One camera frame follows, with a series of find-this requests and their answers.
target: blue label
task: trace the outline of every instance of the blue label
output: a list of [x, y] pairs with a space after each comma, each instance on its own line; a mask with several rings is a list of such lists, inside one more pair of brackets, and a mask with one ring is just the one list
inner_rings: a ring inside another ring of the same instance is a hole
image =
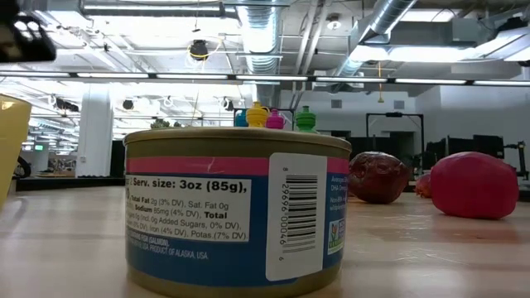
[[[127, 260], [130, 266], [149, 276], [201, 286], [272, 286], [296, 280], [269, 281], [265, 276], [267, 176], [197, 174], [150, 176], [251, 180], [248, 241], [227, 243], [179, 239], [141, 232], [139, 228], [131, 228], [128, 225]], [[346, 174], [327, 174], [323, 268], [332, 267], [342, 259], [347, 181]]]

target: table surface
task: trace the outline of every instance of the table surface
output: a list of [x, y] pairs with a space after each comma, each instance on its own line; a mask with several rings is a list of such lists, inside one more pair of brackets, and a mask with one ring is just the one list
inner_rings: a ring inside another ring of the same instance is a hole
[[[0, 216], [0, 297], [160, 297], [132, 284], [123, 187], [19, 193]], [[343, 269], [305, 296], [530, 297], [530, 204], [500, 221], [458, 219], [404, 194], [348, 205]]]

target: white barcode label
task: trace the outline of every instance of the white barcode label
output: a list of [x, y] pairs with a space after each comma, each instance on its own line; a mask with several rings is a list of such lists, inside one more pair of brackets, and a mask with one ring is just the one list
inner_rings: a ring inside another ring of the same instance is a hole
[[322, 270], [326, 171], [325, 156], [271, 155], [266, 265], [269, 281]]

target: can label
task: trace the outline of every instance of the can label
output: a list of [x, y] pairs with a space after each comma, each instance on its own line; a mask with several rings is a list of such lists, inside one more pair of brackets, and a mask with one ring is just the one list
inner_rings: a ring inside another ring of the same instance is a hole
[[161, 156], [127, 161], [127, 259], [169, 281], [272, 286], [342, 258], [348, 162]]

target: dark red fruit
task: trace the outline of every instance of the dark red fruit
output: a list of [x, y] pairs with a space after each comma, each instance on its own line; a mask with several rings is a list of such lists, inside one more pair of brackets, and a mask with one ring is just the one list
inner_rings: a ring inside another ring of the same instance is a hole
[[402, 193], [411, 174], [396, 157], [363, 152], [349, 163], [349, 191], [372, 204], [390, 204]]

